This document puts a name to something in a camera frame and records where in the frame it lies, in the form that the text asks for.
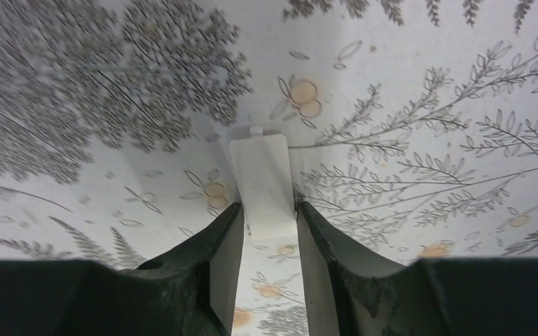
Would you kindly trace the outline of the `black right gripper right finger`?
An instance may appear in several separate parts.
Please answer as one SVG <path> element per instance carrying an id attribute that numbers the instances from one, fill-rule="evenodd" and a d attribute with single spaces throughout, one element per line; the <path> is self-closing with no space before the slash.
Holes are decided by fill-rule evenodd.
<path id="1" fill-rule="evenodd" d="M 538 258 L 421 258 L 405 266 L 297 207 L 311 335 L 538 335 Z"/>

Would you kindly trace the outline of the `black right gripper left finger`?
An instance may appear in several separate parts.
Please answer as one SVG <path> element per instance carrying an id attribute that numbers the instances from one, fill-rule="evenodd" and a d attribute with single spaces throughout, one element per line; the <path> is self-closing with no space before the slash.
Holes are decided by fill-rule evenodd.
<path id="1" fill-rule="evenodd" d="M 229 335 L 243 240 L 233 203 L 134 270 L 0 260 L 0 335 Z"/>

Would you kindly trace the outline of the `white battery cover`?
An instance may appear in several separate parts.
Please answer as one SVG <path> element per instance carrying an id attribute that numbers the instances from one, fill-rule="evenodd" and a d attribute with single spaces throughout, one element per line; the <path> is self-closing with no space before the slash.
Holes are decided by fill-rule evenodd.
<path id="1" fill-rule="evenodd" d="M 233 128 L 228 143 L 244 224 L 253 240 L 297 233 L 287 137 L 275 128 Z"/>

